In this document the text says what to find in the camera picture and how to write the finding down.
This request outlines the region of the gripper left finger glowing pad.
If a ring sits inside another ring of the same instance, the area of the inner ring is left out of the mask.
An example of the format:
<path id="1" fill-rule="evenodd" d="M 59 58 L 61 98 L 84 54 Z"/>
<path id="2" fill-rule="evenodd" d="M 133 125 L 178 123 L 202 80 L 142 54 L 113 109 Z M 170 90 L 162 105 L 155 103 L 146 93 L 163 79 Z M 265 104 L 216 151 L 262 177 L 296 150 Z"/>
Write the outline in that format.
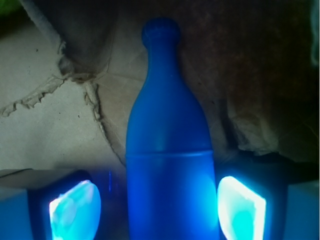
<path id="1" fill-rule="evenodd" d="M 100 218 L 100 192 L 85 170 L 0 172 L 2 240 L 93 240 Z"/>

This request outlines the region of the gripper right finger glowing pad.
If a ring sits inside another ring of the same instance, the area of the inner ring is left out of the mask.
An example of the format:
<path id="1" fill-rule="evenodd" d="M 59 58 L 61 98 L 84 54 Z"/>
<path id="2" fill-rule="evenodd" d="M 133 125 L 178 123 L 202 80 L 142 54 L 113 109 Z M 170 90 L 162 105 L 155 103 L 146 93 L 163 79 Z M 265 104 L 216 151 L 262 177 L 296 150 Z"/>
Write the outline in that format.
<path id="1" fill-rule="evenodd" d="M 218 170 L 217 206 L 227 240 L 318 240 L 319 166 L 249 163 Z"/>

